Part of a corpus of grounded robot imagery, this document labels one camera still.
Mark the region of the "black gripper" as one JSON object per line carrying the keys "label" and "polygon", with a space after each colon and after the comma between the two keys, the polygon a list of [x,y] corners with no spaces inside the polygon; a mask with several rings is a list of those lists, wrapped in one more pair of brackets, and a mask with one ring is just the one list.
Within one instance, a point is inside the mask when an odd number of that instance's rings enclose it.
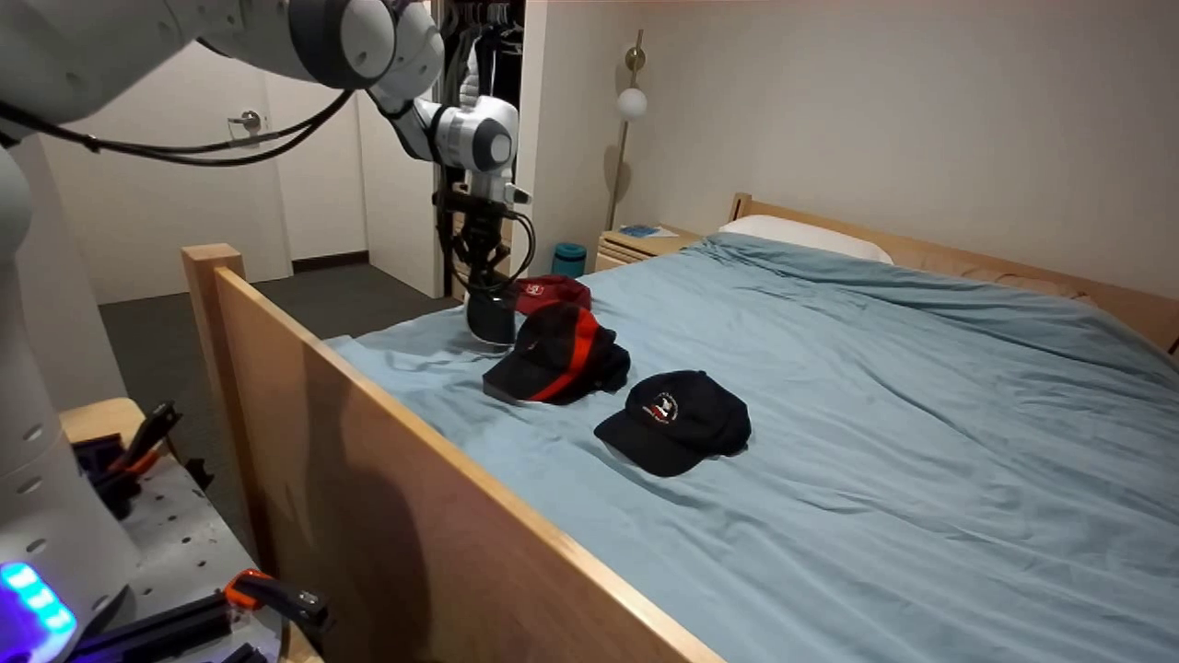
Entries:
{"label": "black gripper", "polygon": [[533,236],[527,192],[512,192],[505,201],[495,201],[471,192],[446,187],[436,192],[430,201],[446,219],[459,221],[459,230],[437,232],[437,239],[443,254],[458,260],[453,281],[468,296],[505,296],[533,260],[533,254],[522,254],[522,260],[512,274],[502,274],[502,260],[507,258],[505,230],[519,223],[522,236]]}

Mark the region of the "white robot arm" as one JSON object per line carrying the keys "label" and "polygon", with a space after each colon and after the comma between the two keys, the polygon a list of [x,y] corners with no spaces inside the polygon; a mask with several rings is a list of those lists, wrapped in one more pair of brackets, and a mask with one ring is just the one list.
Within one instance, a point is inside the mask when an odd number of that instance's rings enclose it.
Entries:
{"label": "white robot arm", "polygon": [[405,155],[471,182],[478,210],[502,215],[514,187],[519,111],[498,95],[436,95],[446,45],[425,0],[0,0],[4,663],[62,663],[141,568],[67,443],[38,345],[23,270],[38,196],[19,147],[110,108],[190,45],[367,95]]}

